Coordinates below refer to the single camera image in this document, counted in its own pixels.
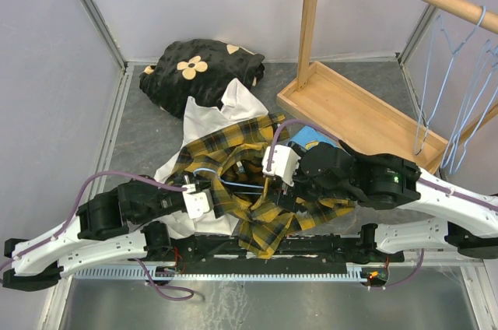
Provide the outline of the yellow plaid shirt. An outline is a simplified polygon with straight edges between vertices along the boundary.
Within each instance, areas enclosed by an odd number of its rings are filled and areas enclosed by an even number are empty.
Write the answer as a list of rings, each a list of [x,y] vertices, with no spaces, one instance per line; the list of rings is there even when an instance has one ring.
[[[291,212],[269,198],[273,182],[265,178],[261,161],[285,119],[283,114],[267,114],[196,139],[180,150],[163,179],[174,184],[191,174],[206,180],[216,216],[240,219],[239,246],[265,259],[274,255],[284,237],[344,216],[355,208],[349,200],[299,198],[300,209]]]

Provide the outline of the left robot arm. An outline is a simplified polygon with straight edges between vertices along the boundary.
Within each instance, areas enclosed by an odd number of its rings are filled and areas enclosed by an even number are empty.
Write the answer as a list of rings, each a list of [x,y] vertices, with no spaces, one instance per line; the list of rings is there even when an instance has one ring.
[[[33,292],[83,269],[134,258],[159,261],[171,249],[160,217],[185,209],[184,196],[141,181],[129,181],[80,205],[69,223],[32,240],[10,238],[11,259],[2,286]]]

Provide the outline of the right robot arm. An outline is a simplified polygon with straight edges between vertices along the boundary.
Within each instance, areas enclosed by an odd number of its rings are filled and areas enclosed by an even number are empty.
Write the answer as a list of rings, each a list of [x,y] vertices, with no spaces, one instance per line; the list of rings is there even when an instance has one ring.
[[[453,248],[469,258],[497,257],[497,197],[450,184],[399,156],[320,142],[301,156],[296,187],[304,195],[351,200],[364,208],[428,215],[373,226],[373,245],[386,254]]]

